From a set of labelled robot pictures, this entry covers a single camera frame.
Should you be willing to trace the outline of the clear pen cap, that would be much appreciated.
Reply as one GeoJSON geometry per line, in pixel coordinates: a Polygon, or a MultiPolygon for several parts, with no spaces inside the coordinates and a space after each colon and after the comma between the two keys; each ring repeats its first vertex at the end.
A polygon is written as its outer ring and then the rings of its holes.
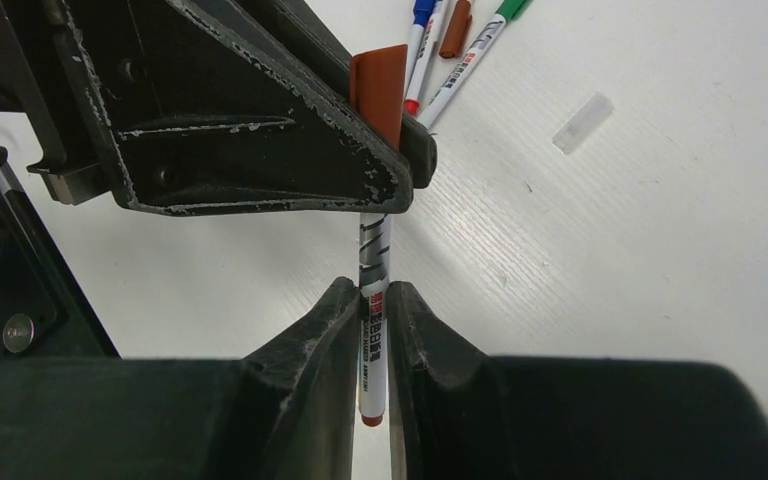
{"type": "Polygon", "coordinates": [[[572,154],[613,112],[610,99],[594,94],[552,137],[553,145],[565,155],[572,154]]]}

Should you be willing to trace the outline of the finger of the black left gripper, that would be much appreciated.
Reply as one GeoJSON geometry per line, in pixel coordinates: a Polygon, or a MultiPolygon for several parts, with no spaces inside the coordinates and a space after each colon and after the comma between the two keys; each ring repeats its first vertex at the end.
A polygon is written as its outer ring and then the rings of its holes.
{"type": "MultiPolygon", "coordinates": [[[[351,54],[306,2],[241,0],[238,5],[326,85],[349,97],[351,54]]],[[[428,187],[437,167],[437,144],[408,114],[402,116],[400,153],[408,160],[414,187],[428,187]]]]}
{"type": "Polygon", "coordinates": [[[408,161],[237,1],[56,1],[58,51],[116,202],[168,216],[401,213],[408,161]]]}

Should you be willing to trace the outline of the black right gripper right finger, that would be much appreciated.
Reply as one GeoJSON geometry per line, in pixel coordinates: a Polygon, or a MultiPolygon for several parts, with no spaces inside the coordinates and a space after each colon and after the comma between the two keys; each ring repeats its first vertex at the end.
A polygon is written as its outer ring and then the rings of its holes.
{"type": "Polygon", "coordinates": [[[744,383],[686,361],[491,356],[387,293],[396,479],[768,479],[744,383]]]}

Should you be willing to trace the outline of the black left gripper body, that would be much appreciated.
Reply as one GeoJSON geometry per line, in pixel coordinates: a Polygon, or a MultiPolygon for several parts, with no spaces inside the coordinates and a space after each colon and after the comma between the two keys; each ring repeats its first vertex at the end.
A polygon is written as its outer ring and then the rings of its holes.
{"type": "Polygon", "coordinates": [[[74,44],[65,2],[0,1],[0,112],[27,115],[43,151],[29,170],[67,205],[110,190],[74,87],[74,44]]]}

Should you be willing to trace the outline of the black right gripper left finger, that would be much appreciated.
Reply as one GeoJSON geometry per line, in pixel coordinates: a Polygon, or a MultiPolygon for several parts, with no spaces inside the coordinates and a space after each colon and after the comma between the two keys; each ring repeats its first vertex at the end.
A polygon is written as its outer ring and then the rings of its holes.
{"type": "Polygon", "coordinates": [[[0,479],[347,479],[360,295],[337,278],[242,359],[0,365],[0,479]]]}

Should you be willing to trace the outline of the brown marker cap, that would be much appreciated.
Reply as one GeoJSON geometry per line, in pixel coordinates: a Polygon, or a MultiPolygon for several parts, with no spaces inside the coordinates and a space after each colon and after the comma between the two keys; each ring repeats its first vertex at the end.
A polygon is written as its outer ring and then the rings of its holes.
{"type": "Polygon", "coordinates": [[[349,64],[349,103],[389,146],[400,145],[408,46],[366,51],[349,64]]]}

